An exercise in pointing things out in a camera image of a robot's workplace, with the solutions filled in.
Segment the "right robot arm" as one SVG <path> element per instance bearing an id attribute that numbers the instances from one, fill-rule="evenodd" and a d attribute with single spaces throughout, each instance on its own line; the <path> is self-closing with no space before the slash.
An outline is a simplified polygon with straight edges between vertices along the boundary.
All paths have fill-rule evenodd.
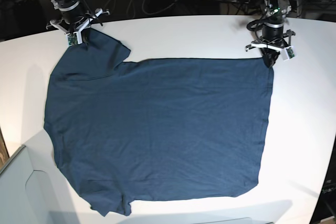
<path id="1" fill-rule="evenodd" d="M 52 19 L 46 29 L 55 28 L 65 34 L 69 47 L 87 44 L 89 33 L 86 29 L 91 27 L 93 21 L 102 24 L 100 15 L 109 15 L 107 9 L 89 7 L 87 0 L 50 0 L 55 10 L 61 14 L 59 19 Z"/>

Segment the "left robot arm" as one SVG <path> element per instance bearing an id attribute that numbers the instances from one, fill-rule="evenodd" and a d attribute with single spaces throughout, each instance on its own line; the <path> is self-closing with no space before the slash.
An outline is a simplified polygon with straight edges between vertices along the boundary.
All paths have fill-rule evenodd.
<path id="1" fill-rule="evenodd" d="M 295 57 L 291 39 L 296 33 L 284 30 L 290 12 L 290 0 L 264 0 L 262 16 L 246 25 L 247 30 L 254 33 L 255 40 L 245 50 L 259 49 L 267 68 L 272 68 L 279 57 L 283 60 Z"/>

